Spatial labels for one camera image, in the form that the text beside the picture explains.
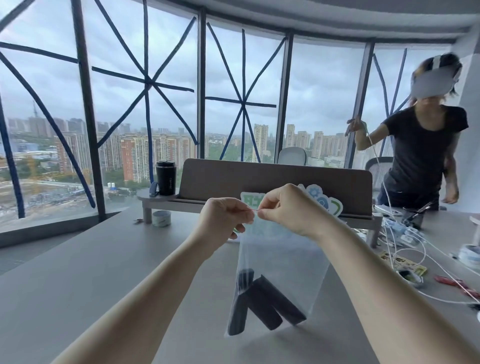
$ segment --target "glass window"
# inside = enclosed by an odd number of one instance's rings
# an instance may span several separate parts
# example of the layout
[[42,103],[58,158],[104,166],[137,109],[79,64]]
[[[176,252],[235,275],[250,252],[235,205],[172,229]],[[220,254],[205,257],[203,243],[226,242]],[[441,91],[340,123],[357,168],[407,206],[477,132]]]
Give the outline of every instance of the glass window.
[[[131,0],[103,0],[102,4],[115,27],[142,68],[144,63],[143,6]],[[107,211],[114,211],[137,202],[136,193],[150,186],[148,132],[144,75],[115,37],[112,29],[93,1],[84,1],[84,21],[90,73],[97,122],[98,140],[139,98],[123,122],[99,148],[102,180]],[[163,96],[155,89],[148,92],[152,132],[152,163],[173,160],[177,163],[177,188],[180,186],[183,163],[197,157],[197,23],[191,14],[175,14],[148,8],[148,74],[151,78],[169,57],[180,39],[185,40],[155,81]],[[121,75],[104,74],[113,71]],[[179,119],[190,128],[192,135]],[[152,168],[156,180],[155,168]]]
[[[18,3],[18,0],[3,1],[0,17]],[[56,4],[36,1],[7,26],[0,39],[76,57],[71,9],[63,1]],[[45,105],[93,194],[78,65],[17,50],[0,51]],[[0,231],[96,213],[61,139],[3,62],[0,62],[0,89],[25,210],[25,218],[18,219],[11,174],[0,141]]]
[[[401,78],[398,93],[394,100],[396,84],[405,49],[407,52],[405,64],[403,72],[400,75]],[[388,105],[387,107],[385,106],[382,82],[375,61],[373,60],[362,114],[362,120],[367,123],[369,132],[373,132],[380,123],[387,118],[387,115],[394,113],[398,109],[409,107],[408,97],[410,95],[410,78],[413,71],[416,70],[423,60],[437,54],[448,52],[448,50],[449,46],[438,45],[412,47],[402,45],[375,46],[374,54],[385,81]],[[390,138],[385,140],[383,151],[382,142],[377,143],[374,148],[378,156],[393,156],[392,140]],[[363,151],[355,151],[353,168],[364,169],[367,161],[372,158],[375,158],[373,148],[368,148]]]
[[294,38],[283,148],[305,149],[309,166],[344,167],[364,47]]
[[[242,32],[240,28],[210,22],[211,28],[225,55],[240,98],[242,86]],[[248,94],[245,116],[245,138],[242,158],[243,115],[240,114],[232,131],[241,105],[235,88],[228,76],[218,46],[207,27],[206,35],[206,80],[205,94],[221,97],[238,103],[207,99],[205,101],[205,158],[223,160],[273,163],[275,154],[278,100],[282,74],[283,36],[245,29],[245,93],[247,94],[269,59],[271,63],[258,78]]]

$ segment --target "mesh chair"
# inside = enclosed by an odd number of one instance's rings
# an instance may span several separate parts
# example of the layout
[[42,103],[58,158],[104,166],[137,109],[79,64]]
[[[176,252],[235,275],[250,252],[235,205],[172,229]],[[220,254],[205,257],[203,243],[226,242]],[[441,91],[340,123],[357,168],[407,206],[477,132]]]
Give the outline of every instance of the mesh chair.
[[289,164],[293,166],[304,166],[307,163],[307,153],[302,148],[290,146],[280,150],[278,164]]
[[393,164],[393,157],[378,157],[370,159],[365,164],[365,170],[370,171],[373,176],[373,197],[376,198],[380,193],[384,175],[390,170]]

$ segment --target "clear plastic bag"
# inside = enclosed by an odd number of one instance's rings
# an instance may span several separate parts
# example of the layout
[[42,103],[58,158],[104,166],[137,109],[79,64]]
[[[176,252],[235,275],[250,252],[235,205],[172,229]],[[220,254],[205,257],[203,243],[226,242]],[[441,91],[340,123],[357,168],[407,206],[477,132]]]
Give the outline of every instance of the clear plastic bag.
[[225,336],[279,329],[308,319],[330,264],[321,248],[257,216],[245,228]]

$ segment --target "hand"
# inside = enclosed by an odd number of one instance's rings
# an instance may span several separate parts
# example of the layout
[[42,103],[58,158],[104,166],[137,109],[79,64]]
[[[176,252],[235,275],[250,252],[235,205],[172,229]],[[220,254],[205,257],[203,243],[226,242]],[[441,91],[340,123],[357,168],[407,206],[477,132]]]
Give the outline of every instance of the hand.
[[274,221],[302,236],[315,238],[323,222],[335,218],[294,184],[286,184],[267,193],[258,206],[258,217]]
[[365,130],[365,125],[363,125],[363,121],[357,116],[354,119],[350,119],[347,121],[347,131],[345,132],[345,136],[352,132],[357,132],[358,130]]
[[445,186],[445,198],[442,200],[445,204],[455,204],[459,198],[458,186],[454,183],[447,183]]
[[210,198],[205,202],[198,223],[191,237],[201,241],[213,254],[228,238],[236,239],[238,232],[244,232],[242,224],[253,223],[253,211],[240,200],[232,197]]

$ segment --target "vr headset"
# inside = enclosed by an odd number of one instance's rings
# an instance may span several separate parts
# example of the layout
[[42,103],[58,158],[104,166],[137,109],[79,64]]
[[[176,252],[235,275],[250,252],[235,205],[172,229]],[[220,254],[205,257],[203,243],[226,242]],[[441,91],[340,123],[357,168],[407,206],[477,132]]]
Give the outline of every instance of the vr headset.
[[412,75],[411,93],[413,98],[426,98],[432,96],[443,96],[453,90],[460,78],[462,65],[440,67],[442,56],[433,58],[432,69],[425,71],[419,76]]

